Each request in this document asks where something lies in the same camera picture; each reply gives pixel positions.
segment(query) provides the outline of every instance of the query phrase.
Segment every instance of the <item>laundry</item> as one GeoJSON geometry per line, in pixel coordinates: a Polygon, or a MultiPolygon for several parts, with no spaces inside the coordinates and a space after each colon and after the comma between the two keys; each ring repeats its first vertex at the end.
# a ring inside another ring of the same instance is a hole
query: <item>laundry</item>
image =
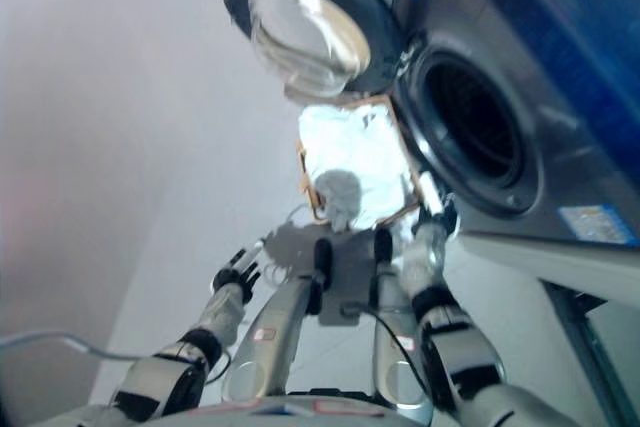
{"type": "Polygon", "coordinates": [[[364,230],[413,202],[409,165],[386,105],[310,105],[299,118],[311,183],[335,231],[364,230]]]}

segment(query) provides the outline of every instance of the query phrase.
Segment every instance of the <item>washing machine drum opening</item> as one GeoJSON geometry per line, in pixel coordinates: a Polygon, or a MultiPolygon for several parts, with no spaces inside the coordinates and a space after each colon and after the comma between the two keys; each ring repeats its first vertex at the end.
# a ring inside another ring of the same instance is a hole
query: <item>washing machine drum opening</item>
{"type": "Polygon", "coordinates": [[[249,0],[249,10],[258,57],[297,91],[337,95],[369,65],[365,35],[330,0],[249,0]]]}
{"type": "Polygon", "coordinates": [[[443,154],[468,175],[508,186],[522,171],[522,142],[508,106],[484,76],[457,62],[433,65],[426,96],[443,154]]]}

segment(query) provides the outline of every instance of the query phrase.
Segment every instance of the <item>front-loading washing machine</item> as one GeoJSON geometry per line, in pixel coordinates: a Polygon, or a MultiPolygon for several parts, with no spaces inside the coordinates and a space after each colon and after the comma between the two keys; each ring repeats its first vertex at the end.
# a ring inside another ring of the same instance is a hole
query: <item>front-loading washing machine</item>
{"type": "Polygon", "coordinates": [[[463,228],[638,245],[640,3],[421,1],[397,104],[463,228]]]}
{"type": "Polygon", "coordinates": [[[635,0],[225,0],[316,97],[391,91],[462,228],[635,246],[635,0]]]}

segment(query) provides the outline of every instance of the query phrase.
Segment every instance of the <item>wire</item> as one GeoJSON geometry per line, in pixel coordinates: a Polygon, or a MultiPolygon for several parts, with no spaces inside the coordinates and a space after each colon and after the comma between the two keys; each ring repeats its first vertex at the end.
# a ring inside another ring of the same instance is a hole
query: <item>wire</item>
{"type": "Polygon", "coordinates": [[[262,279],[272,289],[278,289],[278,287],[289,280],[290,273],[291,267],[283,267],[274,262],[269,262],[262,268],[262,279]],[[284,272],[284,277],[281,280],[276,278],[278,272],[284,272]]]}
{"type": "Polygon", "coordinates": [[[227,373],[227,370],[229,370],[229,367],[231,367],[231,354],[229,353],[229,351],[227,349],[224,350],[224,355],[227,356],[227,363],[225,364],[225,366],[222,368],[222,370],[216,374],[215,377],[213,377],[212,379],[207,380],[204,385],[211,385],[214,382],[220,380],[222,378],[222,376],[224,374],[227,373]]]}
{"type": "Polygon", "coordinates": [[[71,332],[64,330],[30,330],[20,332],[15,335],[7,335],[0,337],[0,351],[16,349],[25,345],[42,342],[44,340],[57,340],[64,343],[67,347],[71,347],[83,354],[94,355],[105,360],[113,360],[118,362],[135,362],[146,356],[130,355],[109,352],[107,350],[96,347],[86,340],[78,337],[71,332]]]}
{"type": "Polygon", "coordinates": [[[387,324],[374,309],[361,302],[343,302],[342,304],[340,304],[340,314],[346,318],[353,318],[358,317],[360,314],[367,314],[376,319],[376,321],[379,322],[380,325],[382,325],[382,327],[384,327],[384,329],[387,331],[387,333],[391,337],[391,340],[393,340],[398,349],[400,349],[400,352],[402,353],[404,359],[407,361],[407,364],[409,365],[411,372],[415,376],[416,381],[420,385],[420,388],[424,392],[424,395],[426,395],[428,398],[431,398],[431,390],[422,380],[422,377],[420,376],[418,369],[413,363],[413,360],[411,360],[409,353],[402,346],[402,343],[400,342],[396,334],[393,333],[393,330],[391,330],[389,324],[387,324]]]}

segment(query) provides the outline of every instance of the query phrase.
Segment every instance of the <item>floor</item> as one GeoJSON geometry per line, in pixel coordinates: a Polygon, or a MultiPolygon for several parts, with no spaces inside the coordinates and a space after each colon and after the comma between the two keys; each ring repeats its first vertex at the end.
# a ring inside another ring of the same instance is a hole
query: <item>floor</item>
{"type": "MultiPolygon", "coordinates": [[[[302,202],[298,110],[255,60],[223,0],[0,4],[10,6],[0,10],[10,20],[0,24],[1,58],[9,59],[0,68],[12,74],[0,76],[11,80],[0,88],[1,138],[3,153],[17,152],[0,179],[3,269],[7,254],[15,261],[3,272],[3,314],[12,330],[62,326],[112,350],[151,354],[195,321],[216,270],[302,202]]],[[[304,225],[305,215],[295,222],[304,225]]],[[[495,343],[509,379],[584,426],[604,426],[537,282],[456,244],[449,254],[452,289],[495,343]]],[[[341,272],[358,290],[352,268],[341,272]]],[[[260,283],[248,320],[272,291],[260,283]]],[[[372,323],[320,321],[305,322],[288,387],[368,390],[372,323]]],[[[96,372],[61,347],[37,353],[3,365],[2,395],[18,427],[85,402],[96,372]]],[[[126,369],[101,364],[90,401],[107,402],[126,369]]],[[[203,403],[218,399],[214,384],[203,403]]]]}
{"type": "MultiPolygon", "coordinates": [[[[304,210],[295,216],[295,222],[300,225],[307,220],[308,214],[304,210]]],[[[261,260],[265,264],[270,261],[268,257],[261,260]]],[[[353,267],[337,265],[337,269],[348,268],[353,267]]],[[[173,276],[171,285],[174,288],[180,282],[178,277],[177,273],[173,276]]],[[[446,277],[456,297],[496,346],[511,383],[531,390],[580,425],[606,425],[552,307],[535,279],[491,261],[473,258],[455,240],[448,247],[446,277]]],[[[206,300],[205,287],[203,283],[196,293],[202,303],[206,300]]],[[[155,305],[162,303],[161,299],[172,291],[174,289],[166,287],[161,292],[143,294],[143,282],[137,284],[134,281],[129,295],[145,295],[146,302],[155,305]]],[[[273,291],[266,282],[259,282],[256,296],[247,308],[247,322],[240,327],[240,338],[273,291]]],[[[131,351],[135,346],[137,350],[152,349],[151,338],[157,339],[158,336],[148,330],[140,331],[136,321],[127,317],[128,313],[125,304],[111,348],[131,351]]],[[[193,311],[192,318],[194,315],[197,315],[197,309],[193,311]]],[[[187,324],[188,321],[183,321],[182,327],[187,324]]],[[[162,330],[165,330],[166,323],[162,325],[162,330]]],[[[373,322],[367,318],[361,319],[357,326],[323,325],[322,317],[319,320],[307,318],[287,389],[336,387],[370,392],[372,339],[373,322]]],[[[121,365],[103,365],[91,400],[104,402],[125,369],[121,365]]],[[[201,405],[219,402],[221,385],[216,383],[207,387],[201,405]]],[[[449,417],[436,413],[433,425],[446,427],[456,424],[449,417]]]]}

